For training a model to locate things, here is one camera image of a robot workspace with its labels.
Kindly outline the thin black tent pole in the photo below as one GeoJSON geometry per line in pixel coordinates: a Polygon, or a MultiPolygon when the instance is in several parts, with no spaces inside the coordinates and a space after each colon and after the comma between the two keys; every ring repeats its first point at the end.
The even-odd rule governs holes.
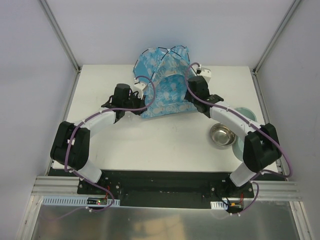
{"type": "Polygon", "coordinates": [[[189,49],[183,45],[176,45],[171,48],[148,48],[142,52],[136,60],[133,67],[133,74],[135,77],[146,76],[151,79],[161,63],[171,60],[172,58],[190,64],[189,49]]]}

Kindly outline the blue snowman pet tent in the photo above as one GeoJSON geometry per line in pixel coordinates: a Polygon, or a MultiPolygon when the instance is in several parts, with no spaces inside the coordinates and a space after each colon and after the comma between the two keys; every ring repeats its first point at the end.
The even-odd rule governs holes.
{"type": "MultiPolygon", "coordinates": [[[[145,104],[148,105],[153,97],[156,97],[156,87],[160,83],[160,81],[166,77],[169,77],[171,75],[182,75],[184,77],[190,78],[194,77],[196,75],[195,71],[193,69],[189,69],[190,64],[187,64],[186,62],[177,59],[169,59],[166,61],[163,61],[160,66],[157,68],[155,74],[152,76],[152,78],[148,78],[152,80],[155,89],[153,89],[152,84],[149,82],[149,80],[140,77],[139,81],[145,82],[147,84],[147,88],[144,91],[145,95],[145,104]]],[[[144,118],[144,113],[141,114],[141,117],[143,119],[150,119],[150,118],[144,118]]]]}

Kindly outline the blue snowman tent mat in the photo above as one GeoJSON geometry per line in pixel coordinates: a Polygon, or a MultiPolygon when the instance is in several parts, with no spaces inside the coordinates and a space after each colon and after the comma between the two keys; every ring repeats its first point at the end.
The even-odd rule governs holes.
{"type": "Polygon", "coordinates": [[[164,115],[195,112],[196,107],[185,99],[187,86],[180,74],[163,78],[156,86],[155,100],[144,113],[144,118],[155,118],[164,115]]]}

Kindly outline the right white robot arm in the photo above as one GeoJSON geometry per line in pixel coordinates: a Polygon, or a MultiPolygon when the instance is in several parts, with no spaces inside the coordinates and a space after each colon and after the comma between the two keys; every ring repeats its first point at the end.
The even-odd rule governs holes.
{"type": "Polygon", "coordinates": [[[282,156],[276,128],[260,124],[245,117],[230,107],[223,98],[210,94],[204,77],[193,76],[185,79],[187,92],[185,99],[196,107],[198,112],[218,121],[229,128],[244,143],[243,163],[229,175],[225,192],[230,197],[237,197],[243,191],[243,185],[265,167],[282,156]]]}

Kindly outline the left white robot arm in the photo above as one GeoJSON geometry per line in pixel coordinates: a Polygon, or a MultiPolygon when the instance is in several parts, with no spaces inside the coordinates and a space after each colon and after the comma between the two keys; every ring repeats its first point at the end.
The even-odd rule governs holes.
{"type": "Polygon", "coordinates": [[[147,85],[138,82],[132,89],[128,84],[118,83],[106,103],[99,110],[76,123],[63,121],[59,124],[50,158],[89,180],[88,188],[99,195],[105,191],[102,171],[90,160],[90,140],[107,126],[113,125],[129,111],[141,115],[147,110],[144,89],[147,85]]]}

